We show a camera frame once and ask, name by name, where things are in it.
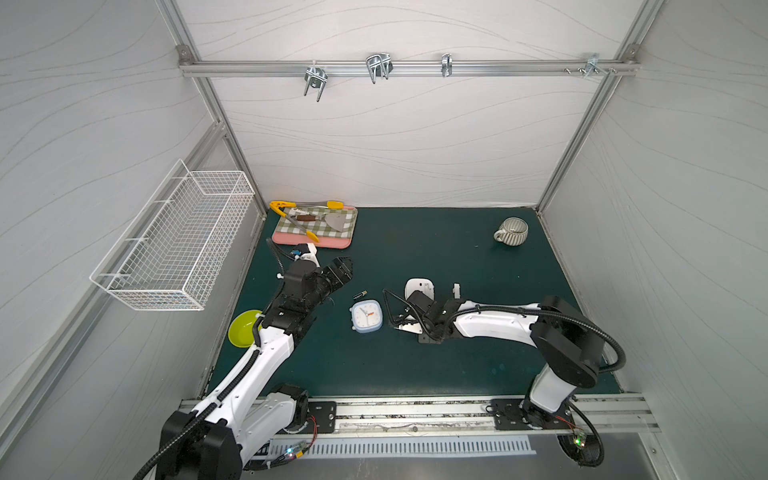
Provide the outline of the white alarm clock back up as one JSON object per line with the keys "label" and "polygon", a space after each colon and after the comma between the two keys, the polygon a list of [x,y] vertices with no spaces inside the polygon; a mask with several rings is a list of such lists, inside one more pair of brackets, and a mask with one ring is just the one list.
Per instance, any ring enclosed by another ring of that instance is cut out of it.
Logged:
{"label": "white alarm clock back up", "polygon": [[414,292],[421,292],[430,300],[435,298],[435,287],[431,280],[426,278],[411,278],[404,287],[404,298],[408,299]]}

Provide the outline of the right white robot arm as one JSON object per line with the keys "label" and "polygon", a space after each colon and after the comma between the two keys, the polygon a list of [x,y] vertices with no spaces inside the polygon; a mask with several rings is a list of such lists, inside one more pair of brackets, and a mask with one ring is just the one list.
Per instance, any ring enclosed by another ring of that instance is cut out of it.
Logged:
{"label": "right white robot arm", "polygon": [[601,370],[605,335],[581,314],[556,298],[525,306],[494,305],[465,299],[439,304],[421,291],[407,298],[384,292],[389,323],[414,326],[434,343],[447,338],[493,338],[535,348],[544,367],[534,377],[520,409],[551,416],[579,388],[592,388]]}

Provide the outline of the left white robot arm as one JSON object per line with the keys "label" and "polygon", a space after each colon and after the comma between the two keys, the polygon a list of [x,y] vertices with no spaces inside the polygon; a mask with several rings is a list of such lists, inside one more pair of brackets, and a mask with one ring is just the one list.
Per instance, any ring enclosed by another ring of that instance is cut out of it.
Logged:
{"label": "left white robot arm", "polygon": [[313,312],[353,278],[347,256],[322,267],[301,255],[253,326],[254,341],[224,380],[188,412],[176,411],[161,430],[158,451],[137,473],[143,479],[238,479],[254,454],[276,433],[301,425],[305,390],[287,386],[255,400],[314,322]]}

